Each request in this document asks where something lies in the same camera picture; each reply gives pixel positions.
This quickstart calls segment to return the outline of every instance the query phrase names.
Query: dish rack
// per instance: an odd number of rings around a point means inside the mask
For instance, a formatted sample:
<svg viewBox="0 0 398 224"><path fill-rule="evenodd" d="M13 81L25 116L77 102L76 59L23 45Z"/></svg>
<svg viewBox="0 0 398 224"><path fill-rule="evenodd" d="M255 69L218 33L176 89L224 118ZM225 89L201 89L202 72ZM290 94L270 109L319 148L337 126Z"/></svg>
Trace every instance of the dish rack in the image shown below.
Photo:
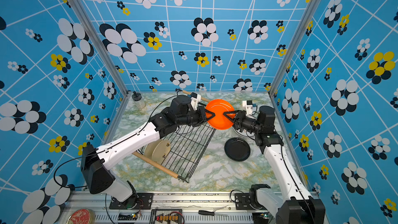
<svg viewBox="0 0 398 224"><path fill-rule="evenodd" d="M176 132L162 138L171 144L170 152L164 158L162 166L177 173L179 179L189 183L215 131L216 129L207 122L198 127L180 126Z"/></svg>

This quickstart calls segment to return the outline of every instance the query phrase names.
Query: black mounting plate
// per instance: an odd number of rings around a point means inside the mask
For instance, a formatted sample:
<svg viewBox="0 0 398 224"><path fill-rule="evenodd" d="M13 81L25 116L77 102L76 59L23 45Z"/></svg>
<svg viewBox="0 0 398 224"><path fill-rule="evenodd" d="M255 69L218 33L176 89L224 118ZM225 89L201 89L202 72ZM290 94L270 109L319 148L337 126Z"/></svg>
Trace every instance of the black mounting plate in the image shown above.
<svg viewBox="0 0 398 224"><path fill-rule="evenodd" d="M153 193L137 193L138 194L138 199L143 201L143 205L141 206L141 209L150 209L152 206L152 200L153 200ZM138 201L135 207L132 209L140 209L140 204L141 202ZM118 206L119 202L112 197L111 204L109 205L109 209L126 209L123 205Z"/></svg>
<svg viewBox="0 0 398 224"><path fill-rule="evenodd" d="M266 210L265 207L261 209L252 208L250 205L250 197L247 193L235 193L235 207L236 210Z"/></svg>

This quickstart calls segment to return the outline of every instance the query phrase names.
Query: marble countertop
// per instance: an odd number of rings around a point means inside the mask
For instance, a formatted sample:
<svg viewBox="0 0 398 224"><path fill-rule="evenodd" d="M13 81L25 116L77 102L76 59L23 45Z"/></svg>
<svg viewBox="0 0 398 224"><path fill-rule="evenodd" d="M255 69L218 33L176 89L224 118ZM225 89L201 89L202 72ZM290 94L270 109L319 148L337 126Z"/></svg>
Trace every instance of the marble countertop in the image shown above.
<svg viewBox="0 0 398 224"><path fill-rule="evenodd" d="M272 106L267 93L197 93L208 99L224 99L230 102L235 110L243 109L242 100L252 100L258 106ZM146 106L138 109L130 99L113 140L142 125L161 101L175 93L157 92L142 95ZM169 106L171 100L158 107L155 114ZM285 141L286 137L277 119L275 119L275 129ZM189 183L169 176L134 155L118 163L113 171L122 179L130 181L137 191L231 191L233 189L247 191L252 184L260 183L268 184L274 191L280 191L271 166L253 140L245 138L251 149L247 160L235 162L226 156L225 142L237 136L232 128L216 130Z"/></svg>

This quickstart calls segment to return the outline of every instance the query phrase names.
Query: white robotic arm segment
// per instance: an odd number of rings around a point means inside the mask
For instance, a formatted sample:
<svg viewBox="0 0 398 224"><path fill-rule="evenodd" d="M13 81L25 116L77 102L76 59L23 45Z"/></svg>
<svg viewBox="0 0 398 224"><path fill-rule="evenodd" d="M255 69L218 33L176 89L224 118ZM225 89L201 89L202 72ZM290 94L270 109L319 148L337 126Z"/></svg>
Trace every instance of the white robotic arm segment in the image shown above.
<svg viewBox="0 0 398 224"><path fill-rule="evenodd" d="M287 157L284 146L280 144L268 146L264 150L264 156L275 173L275 177L281 188L283 201L290 200L291 197L295 197L297 200L303 199L303 197L306 200L309 199L311 194L304 187L299 176L296 174L296 171Z"/></svg>
<svg viewBox="0 0 398 224"><path fill-rule="evenodd" d="M155 129L153 123L148 122L115 141L99 146L97 154L99 159L104 159L103 166L110 170L126 156L131 155L144 145L158 140L159 132Z"/></svg>

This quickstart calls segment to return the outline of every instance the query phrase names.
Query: flower pattern wallpaper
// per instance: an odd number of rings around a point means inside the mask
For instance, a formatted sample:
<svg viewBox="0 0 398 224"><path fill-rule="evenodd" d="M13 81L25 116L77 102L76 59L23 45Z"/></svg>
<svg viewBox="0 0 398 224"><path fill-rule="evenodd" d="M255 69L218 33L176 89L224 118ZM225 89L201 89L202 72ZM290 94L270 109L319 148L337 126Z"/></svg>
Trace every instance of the flower pattern wallpaper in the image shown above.
<svg viewBox="0 0 398 224"><path fill-rule="evenodd" d="M398 0L321 0L273 94L330 223L398 223Z"/></svg>
<svg viewBox="0 0 398 224"><path fill-rule="evenodd" d="M268 91L310 1L81 3L131 91Z"/></svg>
<svg viewBox="0 0 398 224"><path fill-rule="evenodd" d="M124 97L68 0L1 0L0 223L54 223Z"/></svg>

